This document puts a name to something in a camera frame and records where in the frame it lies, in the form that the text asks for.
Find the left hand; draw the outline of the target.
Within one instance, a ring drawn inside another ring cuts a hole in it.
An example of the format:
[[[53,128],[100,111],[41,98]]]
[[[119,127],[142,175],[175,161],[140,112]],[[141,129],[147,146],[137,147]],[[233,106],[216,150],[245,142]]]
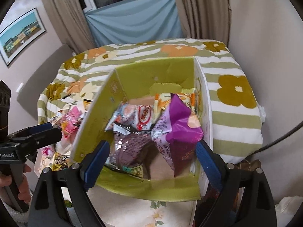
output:
[[[19,191],[17,194],[17,198],[20,201],[23,201],[24,203],[29,203],[31,201],[29,183],[27,181],[27,177],[25,176],[25,173],[29,173],[29,172],[31,172],[30,166],[24,164],[22,182],[16,184],[18,186],[18,191]],[[1,199],[9,206],[13,206],[13,203],[6,192],[5,187],[10,186],[11,183],[12,183],[11,175],[7,176],[1,173]]]

